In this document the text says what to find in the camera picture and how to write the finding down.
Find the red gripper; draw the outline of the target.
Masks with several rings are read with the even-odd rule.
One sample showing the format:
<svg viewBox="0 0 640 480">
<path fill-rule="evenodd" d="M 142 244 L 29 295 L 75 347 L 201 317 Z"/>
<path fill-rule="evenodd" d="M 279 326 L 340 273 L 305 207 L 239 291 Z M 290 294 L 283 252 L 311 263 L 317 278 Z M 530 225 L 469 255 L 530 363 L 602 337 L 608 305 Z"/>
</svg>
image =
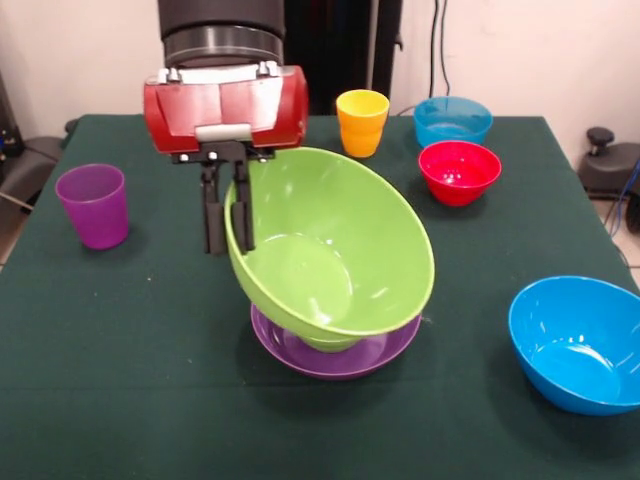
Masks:
<svg viewBox="0 0 640 480">
<path fill-rule="evenodd" d="M 163 68 L 143 88 L 144 118 L 155 148 L 176 163 L 195 162 L 207 146 L 245 143 L 293 148 L 304 139 L 308 87 L 302 69 L 274 61 L 208 68 Z M 202 166 L 205 252 L 226 253 L 219 164 Z M 255 248 L 249 161 L 234 162 L 231 217 L 242 252 Z"/>
</svg>

